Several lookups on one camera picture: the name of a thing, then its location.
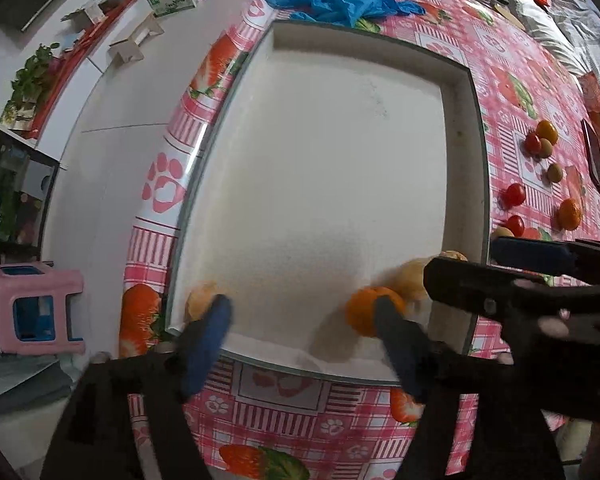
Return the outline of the red cherry tomato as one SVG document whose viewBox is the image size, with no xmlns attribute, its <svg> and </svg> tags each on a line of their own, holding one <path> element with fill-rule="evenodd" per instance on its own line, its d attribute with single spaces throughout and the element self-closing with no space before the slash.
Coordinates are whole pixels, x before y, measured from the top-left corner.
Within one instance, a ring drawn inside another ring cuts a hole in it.
<svg viewBox="0 0 600 480">
<path fill-rule="evenodd" d="M 502 202 L 506 209 L 522 205 L 527 198 L 526 187 L 520 183 L 513 183 L 502 193 Z"/>
<path fill-rule="evenodd" d="M 522 237 L 524 235 L 524 230 L 526 229 L 524 220 L 522 220 L 521 216 L 518 216 L 518 214 L 510 216 L 505 222 L 505 227 L 512 232 L 514 237 Z"/>
</svg>

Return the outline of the large orange mandarin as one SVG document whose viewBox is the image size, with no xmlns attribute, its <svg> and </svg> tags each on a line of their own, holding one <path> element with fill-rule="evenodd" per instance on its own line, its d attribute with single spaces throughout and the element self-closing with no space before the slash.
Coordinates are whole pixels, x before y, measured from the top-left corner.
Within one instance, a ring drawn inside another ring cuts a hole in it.
<svg viewBox="0 0 600 480">
<path fill-rule="evenodd" d="M 362 337 L 377 337 L 374 324 L 375 302 L 385 296 L 391 300 L 393 307 L 400 315 L 405 314 L 406 303 L 393 290 L 381 286 L 363 287 L 355 292 L 344 306 L 344 315 L 352 330 L 355 330 Z"/>
</svg>

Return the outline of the small kiwi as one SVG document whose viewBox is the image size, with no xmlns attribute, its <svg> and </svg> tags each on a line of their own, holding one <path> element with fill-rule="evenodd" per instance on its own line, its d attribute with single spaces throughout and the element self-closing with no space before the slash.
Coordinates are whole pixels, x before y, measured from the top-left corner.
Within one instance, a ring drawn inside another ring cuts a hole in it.
<svg viewBox="0 0 600 480">
<path fill-rule="evenodd" d="M 547 167 L 546 177 L 552 183 L 559 183 L 564 178 L 564 170 L 556 162 L 553 162 Z"/>
<path fill-rule="evenodd" d="M 553 144 L 545 138 L 540 139 L 540 149 L 538 156 L 542 159 L 548 159 L 553 154 Z"/>
</svg>

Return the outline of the peeled mandarin piece left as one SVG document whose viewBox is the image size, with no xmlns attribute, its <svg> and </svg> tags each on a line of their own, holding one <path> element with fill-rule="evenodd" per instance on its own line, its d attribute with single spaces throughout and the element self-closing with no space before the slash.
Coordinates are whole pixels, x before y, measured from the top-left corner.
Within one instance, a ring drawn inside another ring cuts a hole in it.
<svg viewBox="0 0 600 480">
<path fill-rule="evenodd" d="M 192 288 L 185 304 L 186 318 L 189 321 L 198 321 L 207 312 L 213 298 L 218 294 L 215 282 L 203 282 Z"/>
</svg>

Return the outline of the brown kiwi near tray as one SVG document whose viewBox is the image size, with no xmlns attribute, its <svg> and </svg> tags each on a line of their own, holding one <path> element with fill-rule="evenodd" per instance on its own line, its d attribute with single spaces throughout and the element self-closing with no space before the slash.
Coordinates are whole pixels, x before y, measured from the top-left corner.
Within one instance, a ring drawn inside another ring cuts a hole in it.
<svg viewBox="0 0 600 480">
<path fill-rule="evenodd" d="M 515 234 L 510 229 L 507 229 L 506 226 L 498 226 L 491 233 L 492 240 L 495 240 L 496 238 L 499 238 L 499 237 L 514 237 L 514 236 L 515 236 Z"/>
</svg>

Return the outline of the pink strawberry tablecloth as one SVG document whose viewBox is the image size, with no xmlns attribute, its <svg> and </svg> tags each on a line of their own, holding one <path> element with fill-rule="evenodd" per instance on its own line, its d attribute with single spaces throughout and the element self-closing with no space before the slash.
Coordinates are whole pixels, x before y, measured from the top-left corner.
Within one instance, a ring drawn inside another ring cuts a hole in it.
<svg viewBox="0 0 600 480">
<path fill-rule="evenodd" d="M 476 0 L 412 0 L 418 18 L 367 21 L 363 28 L 400 39 L 467 66 L 478 93 L 493 193 L 520 183 L 526 234 L 552 240 L 550 215 L 563 198 L 581 204 L 583 236 L 600 240 L 600 196 L 584 180 L 585 147 L 577 126 L 586 107 L 598 113 L 595 76 L 571 75 L 550 52 Z M 201 161 L 204 141 L 235 70 L 279 10 L 250 0 L 242 17 L 212 44 L 175 107 L 143 187 L 124 271 L 120 348 L 146 350 L 157 336 L 149 325 L 166 293 L 171 257 L 180 238 L 176 217 L 186 185 Z M 540 120 L 559 133 L 548 159 L 524 151 L 524 138 Z M 556 162 L 559 183 L 547 180 Z M 390 479 L 419 421 L 417 404 L 396 387 L 358 386 L 223 358 L 204 388 L 184 408 L 206 464 L 248 479 L 265 479 L 289 466 L 306 479 Z"/>
</svg>

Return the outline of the small kiwi in cluster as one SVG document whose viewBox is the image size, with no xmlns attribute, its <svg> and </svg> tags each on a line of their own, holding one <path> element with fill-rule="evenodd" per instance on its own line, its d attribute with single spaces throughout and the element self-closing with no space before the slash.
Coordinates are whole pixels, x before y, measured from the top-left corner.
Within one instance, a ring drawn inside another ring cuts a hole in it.
<svg viewBox="0 0 600 480">
<path fill-rule="evenodd" d="M 553 144 L 545 138 L 540 139 L 540 149 L 538 156 L 542 159 L 548 159 L 553 154 Z"/>
</svg>

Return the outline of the small orange in cluster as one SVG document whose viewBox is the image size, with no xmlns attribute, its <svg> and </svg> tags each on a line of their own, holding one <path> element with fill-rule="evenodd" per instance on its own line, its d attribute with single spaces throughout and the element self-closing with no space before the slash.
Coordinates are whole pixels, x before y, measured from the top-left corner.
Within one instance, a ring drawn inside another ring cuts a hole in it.
<svg viewBox="0 0 600 480">
<path fill-rule="evenodd" d="M 535 134 L 540 139 L 545 139 L 550 144 L 555 145 L 559 139 L 559 133 L 557 128 L 554 126 L 552 122 L 549 120 L 543 119 L 540 120 L 535 127 Z"/>
</svg>

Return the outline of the black smartphone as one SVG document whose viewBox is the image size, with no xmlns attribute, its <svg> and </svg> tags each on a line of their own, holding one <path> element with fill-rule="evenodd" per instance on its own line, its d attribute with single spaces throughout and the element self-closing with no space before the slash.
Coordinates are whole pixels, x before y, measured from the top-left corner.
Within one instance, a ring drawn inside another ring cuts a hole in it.
<svg viewBox="0 0 600 480">
<path fill-rule="evenodd" d="M 588 173 L 594 188 L 600 193 L 600 142 L 598 142 L 596 133 L 587 120 L 581 120 L 581 128 L 586 158 L 588 159 Z"/>
</svg>

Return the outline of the pink plastic stool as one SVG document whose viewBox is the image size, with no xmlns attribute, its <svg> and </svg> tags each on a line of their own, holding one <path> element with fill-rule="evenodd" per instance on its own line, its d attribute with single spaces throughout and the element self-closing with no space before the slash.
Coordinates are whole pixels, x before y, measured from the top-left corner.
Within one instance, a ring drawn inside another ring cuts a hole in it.
<svg viewBox="0 0 600 480">
<path fill-rule="evenodd" d="M 77 270 L 44 262 L 0 266 L 0 351 L 17 356 L 85 351 L 71 328 L 69 299 L 83 292 Z"/>
</svg>

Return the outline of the white rectangular tray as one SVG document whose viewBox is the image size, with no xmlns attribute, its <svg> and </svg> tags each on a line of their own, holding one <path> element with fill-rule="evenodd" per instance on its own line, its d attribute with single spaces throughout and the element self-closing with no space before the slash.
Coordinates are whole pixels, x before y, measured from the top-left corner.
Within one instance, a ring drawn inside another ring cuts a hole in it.
<svg viewBox="0 0 600 480">
<path fill-rule="evenodd" d="M 276 21 L 247 56 L 196 163 L 166 300 L 212 282 L 223 351 L 327 380 L 391 385 L 347 324 L 359 288 L 454 249 L 486 260 L 489 168 L 469 68 L 373 32 Z"/>
</svg>

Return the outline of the grey blanket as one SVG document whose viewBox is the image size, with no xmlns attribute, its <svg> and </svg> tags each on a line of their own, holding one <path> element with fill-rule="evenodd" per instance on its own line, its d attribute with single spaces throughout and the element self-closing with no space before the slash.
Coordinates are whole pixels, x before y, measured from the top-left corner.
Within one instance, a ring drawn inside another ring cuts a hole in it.
<svg viewBox="0 0 600 480">
<path fill-rule="evenodd" d="M 527 34 L 576 77 L 592 72 L 600 84 L 600 10 L 592 0 L 505 0 Z"/>
</svg>

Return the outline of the potted green plant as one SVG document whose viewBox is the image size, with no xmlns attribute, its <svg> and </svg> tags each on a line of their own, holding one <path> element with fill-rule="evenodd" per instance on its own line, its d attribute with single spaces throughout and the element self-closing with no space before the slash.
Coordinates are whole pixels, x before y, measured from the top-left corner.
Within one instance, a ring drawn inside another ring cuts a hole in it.
<svg viewBox="0 0 600 480">
<path fill-rule="evenodd" d="M 10 82 L 12 95 L 5 104 L 0 124 L 14 131 L 29 131 L 38 110 L 53 89 L 61 58 L 55 54 L 60 44 L 40 44 L 16 71 Z"/>
</svg>

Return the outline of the green white carton box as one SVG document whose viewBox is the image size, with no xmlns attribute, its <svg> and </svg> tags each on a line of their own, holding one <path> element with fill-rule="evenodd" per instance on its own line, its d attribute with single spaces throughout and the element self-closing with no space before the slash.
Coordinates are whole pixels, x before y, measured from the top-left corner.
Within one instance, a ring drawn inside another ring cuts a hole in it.
<svg viewBox="0 0 600 480">
<path fill-rule="evenodd" d="M 152 12 L 157 18 L 162 18 L 176 12 L 193 9 L 199 6 L 201 0 L 147 0 Z"/>
</svg>

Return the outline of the peeled fruit by tray wall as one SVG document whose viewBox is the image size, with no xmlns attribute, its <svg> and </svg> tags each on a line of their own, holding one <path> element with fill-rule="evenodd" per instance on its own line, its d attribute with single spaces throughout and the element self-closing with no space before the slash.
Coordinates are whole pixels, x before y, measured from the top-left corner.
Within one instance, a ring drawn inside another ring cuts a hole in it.
<svg viewBox="0 0 600 480">
<path fill-rule="evenodd" d="M 437 257 L 458 261 L 468 260 L 461 252 L 444 250 L 437 255 L 408 260 L 400 266 L 390 269 L 380 282 L 402 298 L 408 312 L 417 312 L 422 303 L 429 298 L 424 286 L 424 270 L 426 265 Z"/>
</svg>

